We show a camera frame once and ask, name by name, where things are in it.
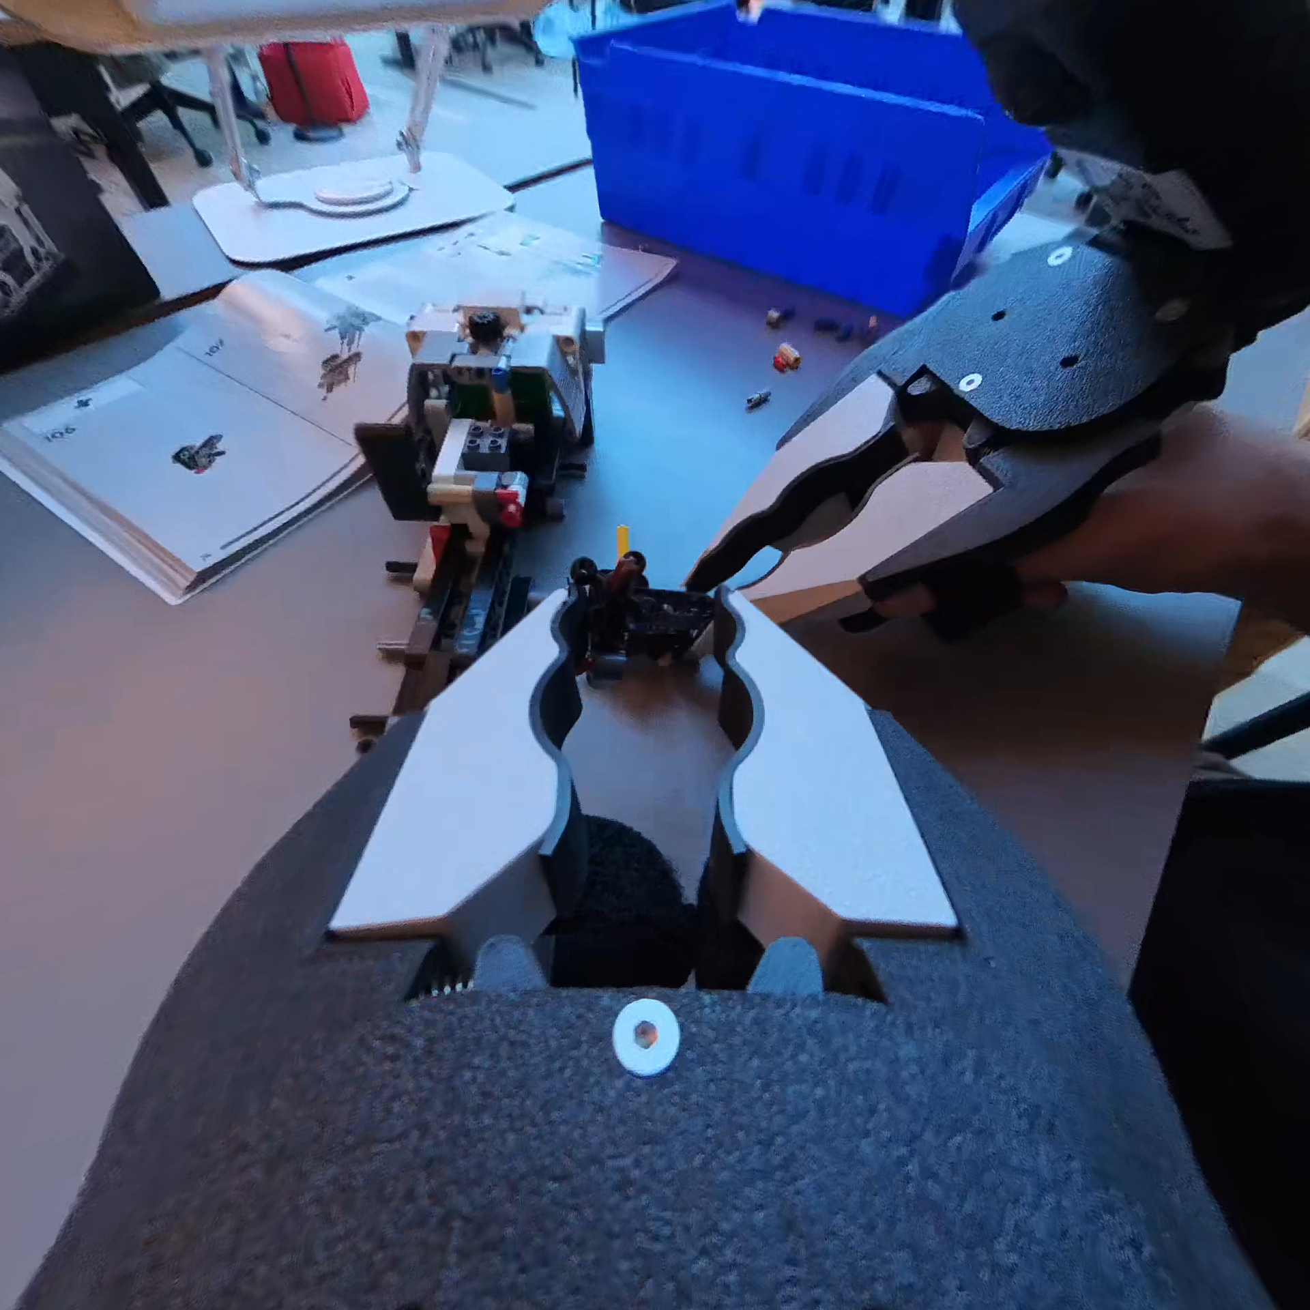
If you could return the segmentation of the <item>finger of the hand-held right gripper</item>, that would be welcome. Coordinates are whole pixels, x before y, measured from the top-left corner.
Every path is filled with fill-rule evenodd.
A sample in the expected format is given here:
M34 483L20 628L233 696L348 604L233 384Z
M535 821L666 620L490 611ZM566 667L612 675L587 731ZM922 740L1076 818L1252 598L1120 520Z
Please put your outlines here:
M864 595L864 576L923 531L922 453L895 427L892 388L866 378L767 458L685 586Z
M933 625L986 625L1019 606L1019 562L1081 526L1103 492L1159 450L1151 419L1031 436L975 417L959 459L902 462L845 525L780 550L743 592L780 625L877 625L878 603L920 587Z

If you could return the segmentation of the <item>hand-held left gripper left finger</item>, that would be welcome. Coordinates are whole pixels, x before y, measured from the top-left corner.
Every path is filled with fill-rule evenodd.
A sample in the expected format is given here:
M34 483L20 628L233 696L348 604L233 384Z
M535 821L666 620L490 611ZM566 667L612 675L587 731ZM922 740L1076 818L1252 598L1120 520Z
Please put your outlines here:
M423 710L328 932L435 938L460 971L576 910L588 831L563 745L582 715L585 601L540 600Z

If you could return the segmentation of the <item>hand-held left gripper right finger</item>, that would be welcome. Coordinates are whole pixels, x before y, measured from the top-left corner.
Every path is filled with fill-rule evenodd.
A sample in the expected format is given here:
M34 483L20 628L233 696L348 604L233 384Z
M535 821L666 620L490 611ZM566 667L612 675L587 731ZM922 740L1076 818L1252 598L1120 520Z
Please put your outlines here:
M875 710L743 592L714 593L718 721L710 898L753 943L799 941L822 980L858 940L961 933Z

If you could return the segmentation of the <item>small black lego subassembly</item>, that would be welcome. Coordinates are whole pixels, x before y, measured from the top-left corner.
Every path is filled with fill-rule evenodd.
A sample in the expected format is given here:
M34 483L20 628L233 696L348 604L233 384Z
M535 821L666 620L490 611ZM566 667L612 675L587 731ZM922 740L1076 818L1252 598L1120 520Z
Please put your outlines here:
M646 554L632 547L626 525L616 530L613 565L585 554L573 559L568 592L573 665L591 684L619 681L638 665L697 656L716 612L713 593L652 586Z

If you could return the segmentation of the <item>person's right forearm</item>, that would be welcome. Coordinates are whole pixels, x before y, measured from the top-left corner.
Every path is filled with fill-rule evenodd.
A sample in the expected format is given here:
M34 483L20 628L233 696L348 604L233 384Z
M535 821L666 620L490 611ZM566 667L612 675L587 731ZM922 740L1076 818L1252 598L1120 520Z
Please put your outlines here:
M1234 420L1237 528L1220 593L1309 634L1309 445Z

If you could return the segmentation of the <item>cluster of blue lego pins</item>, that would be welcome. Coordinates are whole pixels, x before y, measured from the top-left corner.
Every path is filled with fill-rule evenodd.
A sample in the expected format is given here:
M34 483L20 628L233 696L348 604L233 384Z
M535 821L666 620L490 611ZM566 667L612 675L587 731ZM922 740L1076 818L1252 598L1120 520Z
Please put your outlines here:
M764 313L764 324L771 330L780 330L783 325L792 322L797 317L797 308L794 305L778 305L771 307ZM863 342L872 342L880 330L880 319L878 316L867 316L864 319L842 319L836 316L817 316L813 319L813 333L814 335L825 335L831 336L836 341L852 341L859 339Z

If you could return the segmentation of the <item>white lego truck model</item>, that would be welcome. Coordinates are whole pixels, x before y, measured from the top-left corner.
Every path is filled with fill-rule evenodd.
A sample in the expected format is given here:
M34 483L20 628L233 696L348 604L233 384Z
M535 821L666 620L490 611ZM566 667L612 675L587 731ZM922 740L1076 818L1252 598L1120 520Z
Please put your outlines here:
M404 328L412 353L404 406L357 423L356 444L396 522L420 528L412 558L384 575L418 611L407 636L378 645L399 665L392 707L353 714L365 754L403 715L424 709L532 604L515 551L524 530L560 522L558 483L587 472L596 439L594 372L602 319L580 305L459 302Z

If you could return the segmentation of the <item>black lego set box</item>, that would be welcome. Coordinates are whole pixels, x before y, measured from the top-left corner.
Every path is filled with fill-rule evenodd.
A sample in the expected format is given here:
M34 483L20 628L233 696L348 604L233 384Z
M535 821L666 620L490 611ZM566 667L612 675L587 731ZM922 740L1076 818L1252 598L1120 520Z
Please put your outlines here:
M156 300L159 288L10 49L2 55L2 367Z

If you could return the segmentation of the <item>person's right hand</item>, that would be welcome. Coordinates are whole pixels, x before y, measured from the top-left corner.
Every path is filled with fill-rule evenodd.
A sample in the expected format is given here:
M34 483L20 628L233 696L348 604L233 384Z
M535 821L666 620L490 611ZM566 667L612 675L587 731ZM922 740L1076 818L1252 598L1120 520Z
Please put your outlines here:
M1157 458L1117 480L1073 531L1014 564L1020 606L1054 609L1070 583L1221 595L1237 528L1234 420L1249 419L1212 405L1173 417Z

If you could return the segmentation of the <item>blue plastic bin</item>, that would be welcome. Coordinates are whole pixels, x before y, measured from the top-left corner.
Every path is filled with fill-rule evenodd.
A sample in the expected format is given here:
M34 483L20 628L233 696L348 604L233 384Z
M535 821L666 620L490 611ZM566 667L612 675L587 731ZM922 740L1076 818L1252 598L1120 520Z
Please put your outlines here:
M1051 152L964 35L817 4L682 4L576 40L601 215L909 317Z

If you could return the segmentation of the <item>closed instruction booklet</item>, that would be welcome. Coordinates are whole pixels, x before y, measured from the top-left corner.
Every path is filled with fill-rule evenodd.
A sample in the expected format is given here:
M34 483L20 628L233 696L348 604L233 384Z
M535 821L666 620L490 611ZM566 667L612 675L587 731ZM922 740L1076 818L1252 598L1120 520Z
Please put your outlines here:
M431 308L583 308L601 327L661 286L671 255L632 250L546 222L498 211L401 250L385 250L345 272L320 272L315 286L393 322Z

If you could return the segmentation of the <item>open instruction booklet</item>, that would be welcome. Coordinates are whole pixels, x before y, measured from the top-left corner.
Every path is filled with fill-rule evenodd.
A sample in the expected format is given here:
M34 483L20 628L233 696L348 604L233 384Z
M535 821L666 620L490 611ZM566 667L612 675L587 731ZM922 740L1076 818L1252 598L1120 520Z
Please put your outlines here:
M279 271L167 344L3 419L3 472L176 604L368 480L356 425L404 400L404 327Z

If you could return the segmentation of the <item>person's dark clothing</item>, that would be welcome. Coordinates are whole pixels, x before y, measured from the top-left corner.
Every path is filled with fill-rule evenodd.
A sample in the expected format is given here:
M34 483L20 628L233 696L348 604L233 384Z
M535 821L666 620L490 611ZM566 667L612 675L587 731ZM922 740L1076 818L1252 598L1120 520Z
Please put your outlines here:
M1309 1306L1309 784L1189 787L1129 996L1279 1306Z

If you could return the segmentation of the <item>white stand base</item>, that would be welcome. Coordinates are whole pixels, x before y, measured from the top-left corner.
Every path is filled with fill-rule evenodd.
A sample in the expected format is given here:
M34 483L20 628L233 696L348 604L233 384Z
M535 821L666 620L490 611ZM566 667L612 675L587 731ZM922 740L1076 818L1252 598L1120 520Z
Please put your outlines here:
M231 183L200 190L195 205L236 264L265 268L504 210L512 193L466 160L423 149L449 24L427 27L395 157L360 157L264 177L245 157L226 46L204 46L209 90L228 149Z

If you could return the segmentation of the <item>red bag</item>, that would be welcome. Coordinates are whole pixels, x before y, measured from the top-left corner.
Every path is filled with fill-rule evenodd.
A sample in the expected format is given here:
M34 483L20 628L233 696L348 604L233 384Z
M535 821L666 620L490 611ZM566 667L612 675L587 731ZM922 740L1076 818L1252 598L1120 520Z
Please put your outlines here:
M370 110L368 91L343 37L268 41L256 49L275 116L292 126L343 126Z

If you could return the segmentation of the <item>wooden table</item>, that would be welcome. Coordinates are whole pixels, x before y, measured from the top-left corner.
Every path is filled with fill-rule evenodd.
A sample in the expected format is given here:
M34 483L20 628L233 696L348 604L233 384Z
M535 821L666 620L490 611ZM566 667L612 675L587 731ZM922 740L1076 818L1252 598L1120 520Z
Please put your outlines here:
M3 1L2 43L88 54L198 49L534 18L544 1Z

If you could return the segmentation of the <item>black office chair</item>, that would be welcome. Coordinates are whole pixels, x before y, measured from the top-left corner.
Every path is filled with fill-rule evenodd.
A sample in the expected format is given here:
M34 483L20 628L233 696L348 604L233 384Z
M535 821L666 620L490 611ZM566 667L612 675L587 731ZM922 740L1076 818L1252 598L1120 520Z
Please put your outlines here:
M200 169L214 168L214 152L203 147L190 127L192 116L197 116L208 119L212 130L222 133L212 93L187 90L170 80L180 65L203 62L198 49L98 54L97 60L111 101L137 141L144 141L144 121L162 118ZM256 144L268 146L273 132L259 96L262 84L253 71L248 51L229 48L223 65L237 121L250 127Z

